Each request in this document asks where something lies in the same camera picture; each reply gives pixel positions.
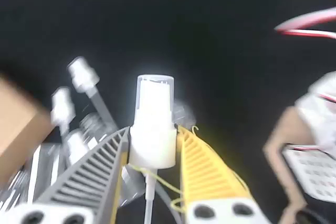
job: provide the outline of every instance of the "cable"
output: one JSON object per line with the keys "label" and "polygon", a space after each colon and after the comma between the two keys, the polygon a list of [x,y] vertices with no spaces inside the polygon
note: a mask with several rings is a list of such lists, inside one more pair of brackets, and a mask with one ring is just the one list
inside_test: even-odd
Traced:
{"label": "cable", "polygon": [[159,197],[161,197],[162,201],[167,205],[169,211],[172,213],[176,224],[182,224],[182,219],[179,213],[171,207],[172,200],[169,197],[168,193],[163,189],[160,183],[156,183],[155,191]]}
{"label": "cable", "polygon": [[307,13],[289,19],[275,27],[275,30],[286,35],[297,35],[306,37],[325,37],[336,39],[336,33],[320,30],[303,30],[315,24],[325,23],[336,19],[336,7]]}
{"label": "cable", "polygon": [[322,217],[315,211],[310,210],[308,208],[303,208],[297,212],[296,223],[297,224],[331,224],[331,222],[326,220],[324,217]]}
{"label": "cable", "polygon": [[183,206],[183,207],[178,207],[178,206],[176,205],[177,203],[180,203],[180,202],[182,202],[182,201],[183,201],[182,198],[177,198],[177,199],[172,200],[172,202],[170,203],[171,208],[173,208],[173,209],[174,209],[175,211],[177,211],[177,212],[185,213],[185,206]]}
{"label": "cable", "polygon": [[334,156],[332,156],[331,154],[321,150],[320,148],[317,147],[291,147],[291,150],[294,151],[301,151],[301,152],[305,152],[305,151],[319,151],[322,152],[324,154],[326,154],[327,156],[329,156],[330,158],[332,158],[333,160],[336,160],[336,158]]}
{"label": "cable", "polygon": [[181,190],[177,189],[175,186],[173,186],[172,184],[168,183],[167,181],[165,181],[163,178],[161,178],[159,175],[151,172],[150,170],[146,169],[146,168],[140,168],[137,166],[134,166],[132,164],[128,164],[132,169],[137,170],[138,172],[141,173],[145,173],[150,175],[151,177],[156,178],[156,180],[158,180],[162,185],[168,187],[170,190],[178,193],[178,194],[183,194]]}

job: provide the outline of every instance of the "blurry object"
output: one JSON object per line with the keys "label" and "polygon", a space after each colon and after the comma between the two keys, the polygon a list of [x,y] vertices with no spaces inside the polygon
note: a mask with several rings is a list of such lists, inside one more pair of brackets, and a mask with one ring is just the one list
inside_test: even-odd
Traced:
{"label": "blurry object", "polygon": [[102,119],[97,113],[90,113],[79,124],[83,131],[85,143],[93,149],[109,132]]}
{"label": "blurry object", "polygon": [[124,165],[121,171],[121,192],[119,207],[125,206],[145,193],[145,180],[141,173]]}
{"label": "blurry object", "polygon": [[[106,136],[110,135],[108,128],[96,113],[88,114],[81,122],[85,143],[93,149]],[[145,193],[145,181],[141,173],[128,165],[123,166],[121,172],[122,184],[119,207],[125,206]]]}
{"label": "blurry object", "polygon": [[295,223],[296,212],[307,204],[295,178],[281,156],[281,150],[286,143],[314,144],[308,125],[300,118],[295,107],[289,107],[284,111],[264,146],[266,159],[284,188],[289,201],[279,224]]}
{"label": "blurry object", "polygon": [[52,107],[51,122],[59,127],[61,137],[69,133],[69,125],[75,118],[75,107],[70,97],[68,87],[58,88],[51,96]]}
{"label": "blurry object", "polygon": [[196,118],[192,109],[179,100],[174,100],[173,122],[188,130],[196,125]]}
{"label": "blurry object", "polygon": [[121,168],[127,162],[129,128],[105,137],[94,149],[69,167],[37,200],[42,204],[85,206],[95,223],[115,223],[119,206]]}
{"label": "blurry object", "polygon": [[82,56],[74,59],[68,65],[68,70],[72,77],[73,86],[78,93],[86,93],[106,127],[109,128],[109,132],[117,131],[118,126],[96,87],[99,82],[99,77],[95,70],[88,65],[85,58]]}
{"label": "blurry object", "polygon": [[88,208],[49,204],[21,204],[0,218],[10,224],[96,224]]}
{"label": "blurry object", "polygon": [[313,83],[295,106],[310,127],[316,144],[336,156],[336,72],[327,73]]}
{"label": "blurry object", "polygon": [[73,130],[67,136],[62,138],[67,165],[74,165],[90,150],[84,142],[81,130]]}
{"label": "blurry object", "polygon": [[10,183],[0,190],[0,212],[5,212],[20,203],[19,199],[27,187],[28,179],[25,171],[18,171]]}
{"label": "blurry object", "polygon": [[25,164],[27,186],[20,202],[33,203],[66,169],[60,144],[42,143]]}
{"label": "blurry object", "polygon": [[336,39],[336,33],[331,31],[307,30],[309,26],[329,22],[336,19],[336,7],[319,10],[291,18],[275,27],[275,30],[286,34],[306,37],[325,37]]}
{"label": "blurry object", "polygon": [[53,126],[46,109],[2,77],[0,94],[0,186],[4,186]]}

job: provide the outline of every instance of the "white spray cap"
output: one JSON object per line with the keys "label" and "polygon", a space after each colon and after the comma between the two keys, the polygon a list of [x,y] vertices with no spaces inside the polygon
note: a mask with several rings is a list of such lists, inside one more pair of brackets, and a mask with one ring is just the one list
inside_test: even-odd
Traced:
{"label": "white spray cap", "polygon": [[171,126],[174,78],[158,74],[138,76],[134,125]]}
{"label": "white spray cap", "polygon": [[71,165],[79,161],[90,149],[84,143],[84,137],[80,130],[73,130],[65,138],[64,144],[68,149],[68,158]]}
{"label": "white spray cap", "polygon": [[75,118],[75,108],[68,87],[60,87],[51,96],[51,122],[55,125],[69,124]]}
{"label": "white spray cap", "polygon": [[68,65],[72,76],[72,84],[78,93],[88,93],[99,82],[99,77],[95,70],[86,62],[85,58],[80,56],[74,59]]}

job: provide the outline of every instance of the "white spray nozzle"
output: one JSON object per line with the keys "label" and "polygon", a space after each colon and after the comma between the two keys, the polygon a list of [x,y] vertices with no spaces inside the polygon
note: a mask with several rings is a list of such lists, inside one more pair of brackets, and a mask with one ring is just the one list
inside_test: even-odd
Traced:
{"label": "white spray nozzle", "polygon": [[75,118],[75,108],[67,87],[58,88],[52,95],[51,122],[55,125],[69,124]]}
{"label": "white spray nozzle", "polygon": [[68,65],[69,72],[72,76],[72,84],[78,93],[90,93],[99,82],[99,77],[95,70],[86,62],[85,58],[80,56]]}
{"label": "white spray nozzle", "polygon": [[138,76],[134,125],[140,123],[171,126],[174,78],[158,74]]}

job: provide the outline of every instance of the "clear plastic cap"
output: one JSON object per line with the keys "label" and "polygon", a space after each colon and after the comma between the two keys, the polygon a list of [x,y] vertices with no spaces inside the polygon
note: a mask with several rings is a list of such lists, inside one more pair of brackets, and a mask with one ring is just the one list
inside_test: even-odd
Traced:
{"label": "clear plastic cap", "polygon": [[174,78],[159,74],[138,76],[134,124],[172,123]]}

